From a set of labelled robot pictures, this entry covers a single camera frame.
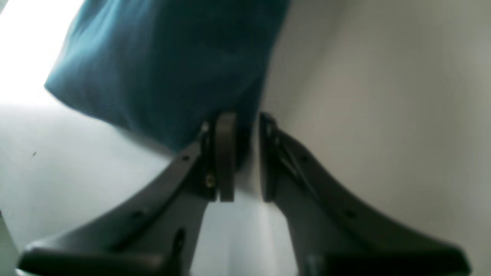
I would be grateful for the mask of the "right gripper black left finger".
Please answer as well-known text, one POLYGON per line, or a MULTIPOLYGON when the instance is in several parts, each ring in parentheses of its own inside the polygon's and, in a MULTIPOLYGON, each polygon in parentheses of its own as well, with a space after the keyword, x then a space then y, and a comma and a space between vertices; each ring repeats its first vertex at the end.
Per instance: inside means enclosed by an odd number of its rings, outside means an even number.
POLYGON ((30 243, 18 270, 38 276, 183 276, 210 202, 234 201, 237 116, 196 140, 127 201, 87 224, 30 243))

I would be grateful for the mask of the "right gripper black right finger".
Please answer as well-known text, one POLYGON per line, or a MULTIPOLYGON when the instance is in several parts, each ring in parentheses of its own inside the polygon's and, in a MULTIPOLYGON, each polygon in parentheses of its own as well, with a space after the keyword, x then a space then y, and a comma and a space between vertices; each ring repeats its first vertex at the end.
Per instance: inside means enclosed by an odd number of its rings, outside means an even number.
POLYGON ((301 276, 468 276, 460 248, 378 212, 340 184, 268 113, 259 115, 261 188, 287 220, 301 276))

